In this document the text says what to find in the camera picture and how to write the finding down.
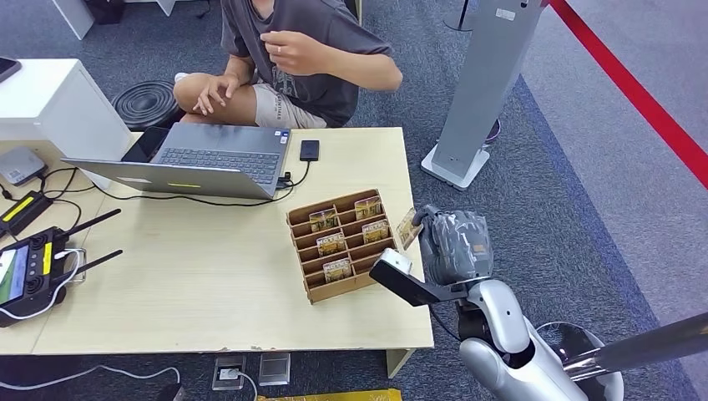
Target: wooden card holder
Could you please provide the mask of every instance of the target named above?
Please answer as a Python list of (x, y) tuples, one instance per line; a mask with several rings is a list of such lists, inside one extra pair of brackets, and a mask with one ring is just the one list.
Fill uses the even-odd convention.
[[(392, 248), (397, 250), (391, 231), (391, 221), (388, 220), (386, 210), (383, 207), (383, 199), (381, 214), (357, 221), (354, 202), (373, 196), (381, 197), (378, 190), (365, 190), (356, 194), (304, 206), (287, 214), (287, 223), (291, 229), (292, 242), (297, 250), (297, 257), (304, 278), (303, 283), (305, 284), (305, 291), (310, 303), (319, 302), (323, 299), (376, 283), (368, 275), (374, 262), (383, 253), (384, 249)], [(310, 226), (310, 214), (332, 208), (336, 211), (336, 227), (313, 233)], [(364, 244), (362, 227), (374, 221), (388, 221), (388, 238)], [(320, 257), (317, 250), (317, 239), (338, 232), (344, 234), (346, 249), (332, 255)], [(344, 258), (349, 258), (353, 275), (336, 282), (326, 283), (322, 266), (325, 263)]]

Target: beige shorts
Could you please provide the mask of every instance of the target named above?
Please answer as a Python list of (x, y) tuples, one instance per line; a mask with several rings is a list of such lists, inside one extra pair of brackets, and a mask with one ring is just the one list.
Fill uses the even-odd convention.
[(269, 84), (253, 85), (255, 123), (268, 128), (325, 128), (321, 117), (295, 106), (290, 99)]

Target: silver laptop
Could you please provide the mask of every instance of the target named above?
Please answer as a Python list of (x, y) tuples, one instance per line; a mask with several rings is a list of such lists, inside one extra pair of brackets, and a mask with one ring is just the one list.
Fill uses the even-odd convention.
[(62, 159), (147, 192), (273, 199), (288, 129), (177, 123), (149, 163)]

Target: person's hand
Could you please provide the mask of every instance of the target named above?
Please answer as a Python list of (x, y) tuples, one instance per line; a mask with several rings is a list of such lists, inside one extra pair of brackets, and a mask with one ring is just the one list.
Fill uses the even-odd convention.
[(272, 31), (261, 34), (260, 40), (265, 42), (265, 50), (280, 71), (292, 75), (326, 73), (332, 48), (304, 33)]
[(203, 115), (208, 113), (214, 113), (214, 107), (211, 105), (210, 98), (216, 103), (221, 104), (221, 107), (226, 106), (225, 100), (219, 95), (219, 89), (226, 89), (226, 98), (231, 99), (234, 91), (239, 88), (239, 77), (234, 74), (224, 74), (219, 76), (210, 75), (206, 80), (206, 85), (202, 89), (199, 98), (197, 99), (197, 104), (195, 104), (192, 110), (196, 111), (199, 109)]

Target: round black mat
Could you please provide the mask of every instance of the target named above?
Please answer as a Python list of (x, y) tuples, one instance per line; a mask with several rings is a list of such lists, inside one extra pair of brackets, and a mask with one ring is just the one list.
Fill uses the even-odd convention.
[(184, 112), (172, 95), (169, 81), (145, 81), (116, 96), (111, 104), (131, 130), (144, 131), (150, 126), (171, 128)]

